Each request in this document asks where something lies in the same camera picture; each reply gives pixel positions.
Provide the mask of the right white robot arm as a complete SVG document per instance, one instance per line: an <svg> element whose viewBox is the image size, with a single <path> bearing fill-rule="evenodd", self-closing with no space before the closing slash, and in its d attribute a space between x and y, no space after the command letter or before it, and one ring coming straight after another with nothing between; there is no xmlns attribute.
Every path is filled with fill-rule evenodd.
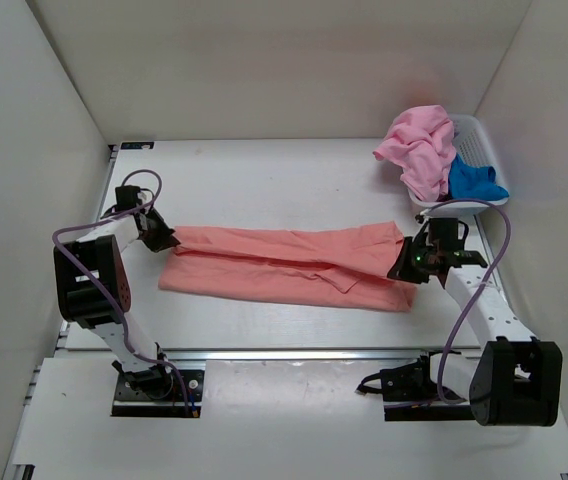
<svg viewBox="0 0 568 480"><path fill-rule="evenodd" d="M393 280L437 279L458 304L481 347L478 359L452 349L381 371L385 414L393 419L473 419L483 426L555 424L563 355L539 339L511 310L490 279L488 264L465 247L466 227L430 218L404 240L389 272Z"/></svg>

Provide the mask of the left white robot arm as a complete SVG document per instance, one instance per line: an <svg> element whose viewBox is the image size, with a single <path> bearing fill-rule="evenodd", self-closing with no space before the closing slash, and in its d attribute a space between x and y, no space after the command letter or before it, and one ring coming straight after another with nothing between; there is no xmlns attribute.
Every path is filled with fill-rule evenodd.
<svg viewBox="0 0 568 480"><path fill-rule="evenodd" d="M65 320L104 340L130 388L159 400L172 393L181 376L130 315L122 252L137 241L154 253L180 242L155 209L155 192L122 185L115 196L115 205L99 221L53 233L58 305Z"/></svg>

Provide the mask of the salmon pink t shirt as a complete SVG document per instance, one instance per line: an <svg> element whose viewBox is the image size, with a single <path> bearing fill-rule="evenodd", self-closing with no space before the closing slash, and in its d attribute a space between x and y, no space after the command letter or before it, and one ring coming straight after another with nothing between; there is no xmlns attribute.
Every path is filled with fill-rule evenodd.
<svg viewBox="0 0 568 480"><path fill-rule="evenodd" d="M404 236L394 222L340 230L177 228L165 291L235 300L408 312L417 288L391 280Z"/></svg>

